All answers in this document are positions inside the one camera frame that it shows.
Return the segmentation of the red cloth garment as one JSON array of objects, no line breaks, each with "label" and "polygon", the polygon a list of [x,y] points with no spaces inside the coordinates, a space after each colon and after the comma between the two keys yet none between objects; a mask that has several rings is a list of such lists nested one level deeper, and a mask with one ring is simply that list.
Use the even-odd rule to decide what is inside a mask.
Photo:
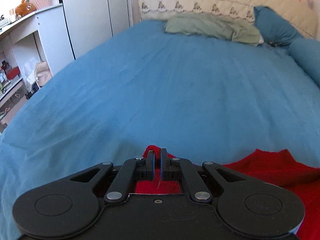
[{"label": "red cloth garment", "polygon": [[319,239],[319,168],[295,161],[288,150],[266,152],[259,149],[225,167],[295,193],[305,206],[298,238]]}]

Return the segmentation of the dark blue rolled blanket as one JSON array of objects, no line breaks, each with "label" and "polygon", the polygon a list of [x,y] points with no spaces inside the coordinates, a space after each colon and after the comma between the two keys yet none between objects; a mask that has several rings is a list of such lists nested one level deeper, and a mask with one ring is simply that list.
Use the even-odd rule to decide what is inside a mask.
[{"label": "dark blue rolled blanket", "polygon": [[319,41],[304,38],[274,10],[265,6],[253,9],[255,22],[265,42],[288,49],[288,54],[319,85]]}]

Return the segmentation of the orange plush toy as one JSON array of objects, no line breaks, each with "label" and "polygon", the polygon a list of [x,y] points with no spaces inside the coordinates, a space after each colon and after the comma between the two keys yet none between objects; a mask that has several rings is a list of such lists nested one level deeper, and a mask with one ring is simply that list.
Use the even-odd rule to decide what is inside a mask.
[{"label": "orange plush toy", "polygon": [[36,11],[35,5],[32,3],[21,0],[21,3],[15,8],[16,15],[22,18],[32,12]]}]

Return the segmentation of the pale green folded garment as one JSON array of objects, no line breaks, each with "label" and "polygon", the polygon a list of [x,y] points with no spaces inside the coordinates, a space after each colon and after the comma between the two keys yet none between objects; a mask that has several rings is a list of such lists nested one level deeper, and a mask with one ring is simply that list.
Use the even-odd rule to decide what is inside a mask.
[{"label": "pale green folded garment", "polygon": [[203,35],[255,47],[264,42],[260,31],[246,21],[210,14],[176,14],[167,20],[165,32]]}]

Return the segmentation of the blue bed sheet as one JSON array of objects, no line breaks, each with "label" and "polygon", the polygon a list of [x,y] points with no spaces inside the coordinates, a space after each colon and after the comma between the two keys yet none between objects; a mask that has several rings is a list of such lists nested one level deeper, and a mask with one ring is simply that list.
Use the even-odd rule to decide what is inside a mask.
[{"label": "blue bed sheet", "polygon": [[287,149],[319,167],[319,86],[287,48],[143,21],[63,68],[1,135],[1,239],[14,201],[93,165],[166,148],[195,164]]}]

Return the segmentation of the white desk shelf unit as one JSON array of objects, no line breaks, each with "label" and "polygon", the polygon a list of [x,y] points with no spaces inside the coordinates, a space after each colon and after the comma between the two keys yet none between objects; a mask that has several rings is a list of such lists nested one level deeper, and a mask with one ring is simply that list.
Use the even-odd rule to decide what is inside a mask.
[{"label": "white desk shelf unit", "polygon": [[1,130],[5,130],[35,85],[35,68],[45,61],[52,75],[75,59],[62,4],[34,11],[1,31],[1,61],[20,73],[1,93]]}]

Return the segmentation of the beige bag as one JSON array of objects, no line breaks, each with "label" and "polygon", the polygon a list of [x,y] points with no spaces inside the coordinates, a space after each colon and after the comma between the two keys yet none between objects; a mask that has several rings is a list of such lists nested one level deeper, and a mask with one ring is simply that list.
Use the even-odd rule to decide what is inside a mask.
[{"label": "beige bag", "polygon": [[53,77],[46,61],[36,63],[34,76],[39,88],[43,87]]}]

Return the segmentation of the red storage box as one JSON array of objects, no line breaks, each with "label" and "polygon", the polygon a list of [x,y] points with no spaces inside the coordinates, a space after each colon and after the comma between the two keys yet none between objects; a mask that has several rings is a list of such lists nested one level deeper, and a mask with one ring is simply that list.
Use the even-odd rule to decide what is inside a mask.
[{"label": "red storage box", "polygon": [[20,73],[20,69],[18,67],[14,67],[9,70],[6,75],[9,80],[13,80],[16,76],[19,76]]}]

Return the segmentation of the cream quilted headboard cover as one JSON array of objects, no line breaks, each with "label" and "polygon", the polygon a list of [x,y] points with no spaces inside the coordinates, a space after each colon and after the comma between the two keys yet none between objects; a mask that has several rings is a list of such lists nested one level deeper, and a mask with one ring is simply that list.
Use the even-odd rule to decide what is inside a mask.
[{"label": "cream quilted headboard cover", "polygon": [[207,13],[254,23],[253,8],[267,6],[289,21],[304,37],[315,38],[318,15],[299,0],[139,0],[143,20],[166,20],[176,13]]}]

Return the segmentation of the white wardrobe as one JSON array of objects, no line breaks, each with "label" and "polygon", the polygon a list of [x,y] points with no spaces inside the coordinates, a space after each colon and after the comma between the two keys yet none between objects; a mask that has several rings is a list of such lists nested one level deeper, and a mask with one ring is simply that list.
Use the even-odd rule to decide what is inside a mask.
[{"label": "white wardrobe", "polygon": [[127,0],[61,0],[77,59],[130,27]]}]

